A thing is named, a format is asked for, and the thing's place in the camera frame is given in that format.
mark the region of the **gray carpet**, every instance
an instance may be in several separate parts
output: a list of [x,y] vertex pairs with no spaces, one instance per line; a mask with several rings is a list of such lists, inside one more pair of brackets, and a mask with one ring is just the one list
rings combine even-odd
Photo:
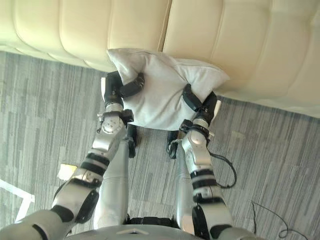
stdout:
[[[91,146],[102,109],[103,72],[0,52],[0,179],[35,195],[29,213],[51,206],[62,183],[61,163],[78,165]],[[238,227],[253,229],[250,200],[276,211],[289,227],[320,239],[320,121],[251,103],[223,99],[210,151],[234,164],[238,183],[224,196]],[[165,153],[167,133],[138,129],[129,164],[129,214],[171,217],[176,164]],[[220,183],[232,172],[212,160]],[[13,223],[22,199],[0,189],[0,227]],[[90,229],[79,225],[73,233]],[[284,228],[257,208],[257,233],[279,239]],[[290,233],[287,240],[301,240]]]

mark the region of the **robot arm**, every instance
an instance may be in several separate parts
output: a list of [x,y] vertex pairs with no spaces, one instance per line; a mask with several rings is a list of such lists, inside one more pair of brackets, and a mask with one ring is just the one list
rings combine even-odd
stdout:
[[209,125],[217,115],[221,102],[212,92],[198,108],[193,121],[183,121],[180,130],[186,133],[182,139],[185,163],[190,174],[193,201],[192,209],[194,234],[203,239],[257,240],[252,232],[235,228],[229,208],[217,184],[210,153]]
[[80,167],[54,195],[50,210],[37,211],[0,230],[2,240],[61,240],[78,223],[87,222],[98,202],[97,188],[126,136],[126,124],[133,121],[131,110],[123,110],[120,89],[126,93],[118,72],[107,75],[104,94],[105,112],[98,115],[101,128]]

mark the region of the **leather couch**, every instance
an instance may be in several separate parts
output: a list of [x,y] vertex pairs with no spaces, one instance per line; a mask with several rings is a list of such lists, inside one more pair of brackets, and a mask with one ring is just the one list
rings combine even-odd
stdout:
[[0,0],[0,51],[109,72],[111,48],[213,63],[219,94],[320,117],[320,0]]

